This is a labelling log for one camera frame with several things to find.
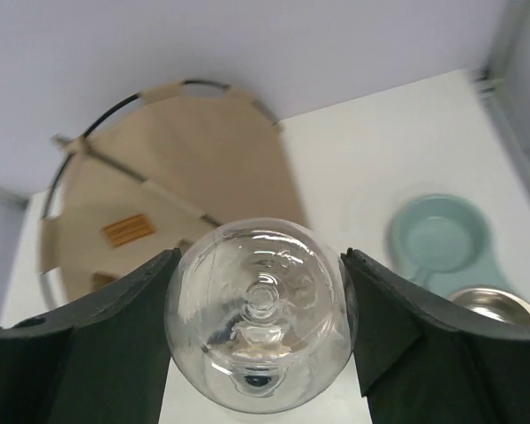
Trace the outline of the clear plastic bottle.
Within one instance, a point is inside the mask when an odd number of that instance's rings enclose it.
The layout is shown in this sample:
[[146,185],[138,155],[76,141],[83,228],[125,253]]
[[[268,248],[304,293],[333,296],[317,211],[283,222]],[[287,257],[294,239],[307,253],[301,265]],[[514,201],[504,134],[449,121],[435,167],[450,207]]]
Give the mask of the clear plastic bottle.
[[233,411],[280,413],[324,392],[352,356],[357,303],[339,255],[274,218],[227,223],[183,253],[165,330],[178,370]]

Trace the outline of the steel pet bowl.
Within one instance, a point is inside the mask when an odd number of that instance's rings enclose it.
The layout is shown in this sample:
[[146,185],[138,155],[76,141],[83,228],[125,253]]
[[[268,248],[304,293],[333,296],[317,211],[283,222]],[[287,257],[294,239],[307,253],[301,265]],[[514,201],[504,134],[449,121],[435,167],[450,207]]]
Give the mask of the steel pet bowl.
[[507,291],[473,287],[453,293],[448,300],[489,319],[530,327],[530,304]]

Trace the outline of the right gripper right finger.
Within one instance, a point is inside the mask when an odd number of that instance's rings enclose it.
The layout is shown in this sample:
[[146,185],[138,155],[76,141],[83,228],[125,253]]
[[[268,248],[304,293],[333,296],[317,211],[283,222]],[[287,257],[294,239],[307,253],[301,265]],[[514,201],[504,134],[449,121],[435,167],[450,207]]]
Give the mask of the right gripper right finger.
[[353,355],[374,423],[530,423],[530,327],[476,314],[360,250]]

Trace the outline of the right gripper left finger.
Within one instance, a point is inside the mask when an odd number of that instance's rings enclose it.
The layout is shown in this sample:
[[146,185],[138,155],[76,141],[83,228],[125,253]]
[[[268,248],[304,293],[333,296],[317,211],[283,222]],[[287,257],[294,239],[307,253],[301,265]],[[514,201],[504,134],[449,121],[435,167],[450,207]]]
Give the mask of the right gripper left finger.
[[180,258],[165,250],[100,291],[0,327],[0,423],[157,423]]

